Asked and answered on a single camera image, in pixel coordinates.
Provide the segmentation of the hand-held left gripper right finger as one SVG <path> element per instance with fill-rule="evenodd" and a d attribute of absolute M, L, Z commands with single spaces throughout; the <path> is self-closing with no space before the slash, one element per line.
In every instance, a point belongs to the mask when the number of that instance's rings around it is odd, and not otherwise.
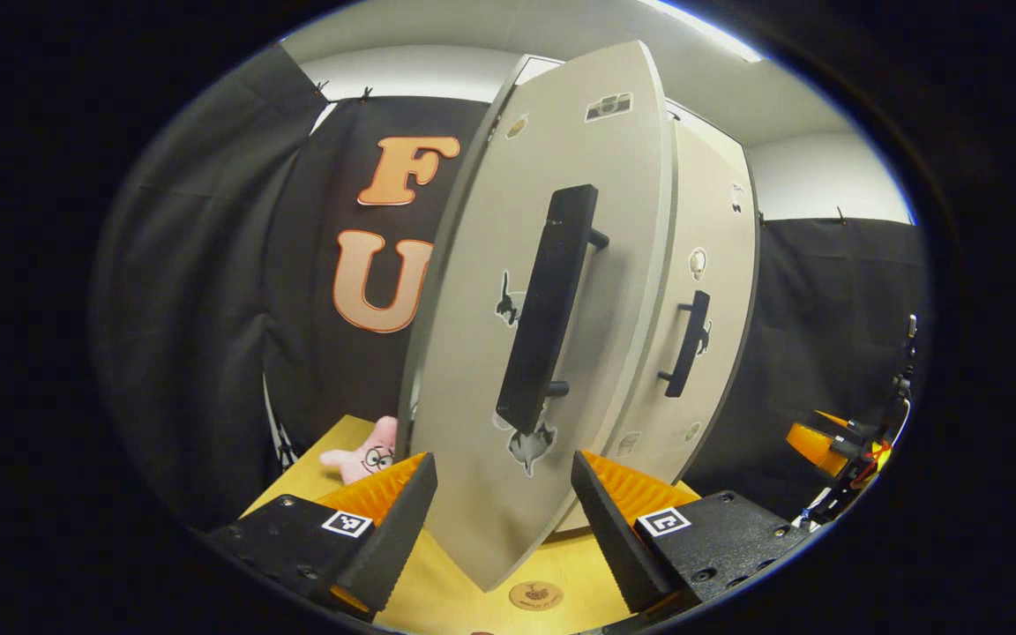
<path fill-rule="evenodd" d="M 811 535 L 733 490 L 684 493 L 593 452 L 573 454 L 571 485 L 637 617 L 673 616 L 731 594 Z"/>

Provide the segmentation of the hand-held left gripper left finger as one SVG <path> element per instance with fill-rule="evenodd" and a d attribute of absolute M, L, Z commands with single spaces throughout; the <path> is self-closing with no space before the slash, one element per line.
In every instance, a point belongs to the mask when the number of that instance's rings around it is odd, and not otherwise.
<path fill-rule="evenodd" d="M 203 539 L 294 598 L 374 618 L 407 566 L 437 488 L 435 455 L 422 452 L 315 501 L 283 494 Z"/>

